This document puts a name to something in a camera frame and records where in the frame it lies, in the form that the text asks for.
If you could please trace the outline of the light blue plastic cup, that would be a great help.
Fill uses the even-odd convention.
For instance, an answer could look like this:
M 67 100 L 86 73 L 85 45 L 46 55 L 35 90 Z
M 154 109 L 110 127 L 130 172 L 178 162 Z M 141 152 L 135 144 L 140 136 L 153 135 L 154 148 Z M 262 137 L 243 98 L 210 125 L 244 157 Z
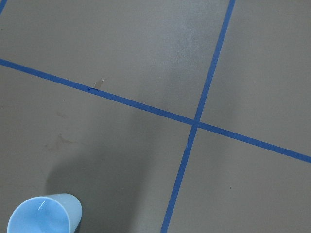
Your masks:
M 73 233 L 82 218 L 82 205 L 71 194 L 30 198 L 12 213 L 8 233 Z

